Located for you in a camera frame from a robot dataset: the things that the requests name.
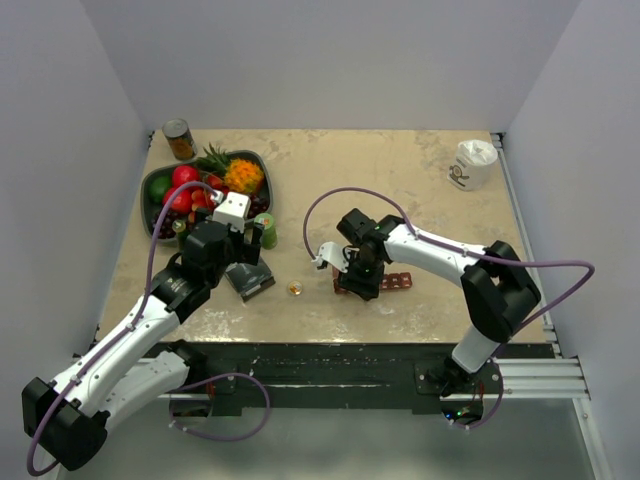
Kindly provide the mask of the red weekly pill organizer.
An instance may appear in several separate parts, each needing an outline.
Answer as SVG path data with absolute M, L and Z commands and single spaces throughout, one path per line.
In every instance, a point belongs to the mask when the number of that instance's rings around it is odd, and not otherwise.
M 334 293 L 338 295 L 350 294 L 350 291 L 341 288 L 338 284 L 340 271 L 332 269 L 332 281 Z M 379 285 L 380 292 L 391 292 L 397 290 L 407 290 L 413 286 L 412 276 L 409 272 L 385 274 Z

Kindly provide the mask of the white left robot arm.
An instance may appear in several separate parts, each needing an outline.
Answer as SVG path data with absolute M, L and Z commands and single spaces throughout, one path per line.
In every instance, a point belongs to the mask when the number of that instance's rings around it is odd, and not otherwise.
M 205 385 L 205 365 L 174 351 L 160 354 L 149 367 L 134 367 L 210 299 L 229 266 L 257 264 L 264 229 L 254 227 L 247 238 L 244 226 L 243 221 L 198 223 L 183 250 L 148 276 L 142 296 L 114 330 L 53 379 L 35 377 L 24 387 L 30 475 L 51 470 L 35 467 L 37 448 L 51 455 L 53 467 L 78 470 L 98 453 L 119 421 L 164 392 L 196 392 Z

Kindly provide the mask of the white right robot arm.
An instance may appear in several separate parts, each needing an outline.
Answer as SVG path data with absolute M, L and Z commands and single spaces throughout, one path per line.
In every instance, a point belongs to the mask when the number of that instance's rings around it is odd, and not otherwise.
M 341 259 L 338 286 L 365 301 L 379 296 L 385 266 L 402 263 L 417 267 L 459 287 L 471 326 L 441 367 L 425 377 L 443 397 L 466 393 L 481 380 L 481 369 L 499 347 L 524 324 L 541 300 L 541 293 L 507 243 L 488 247 L 423 234 L 393 215 L 376 222 L 353 209 L 337 224 L 348 241 Z

